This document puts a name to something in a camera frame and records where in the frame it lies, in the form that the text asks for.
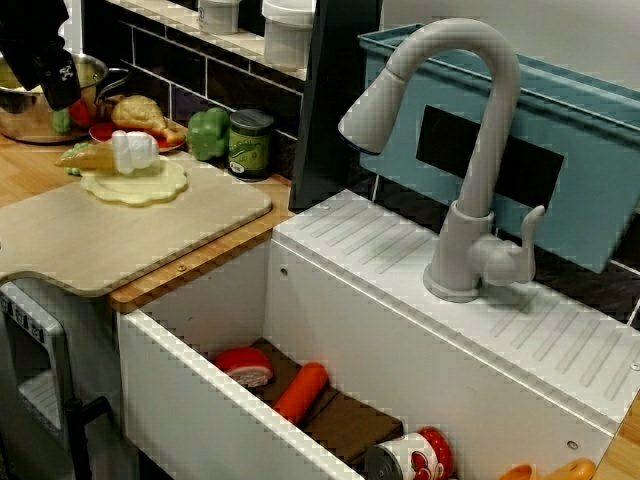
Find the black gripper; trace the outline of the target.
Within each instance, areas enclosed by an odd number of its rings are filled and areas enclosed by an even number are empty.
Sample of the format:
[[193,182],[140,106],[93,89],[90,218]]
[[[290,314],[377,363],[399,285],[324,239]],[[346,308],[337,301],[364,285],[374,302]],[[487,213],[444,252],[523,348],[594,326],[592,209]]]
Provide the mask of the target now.
[[[16,75],[17,95],[30,101],[46,100],[54,111],[81,98],[73,55],[65,50],[59,27],[1,28],[1,52]],[[27,75],[42,75],[42,86]]]

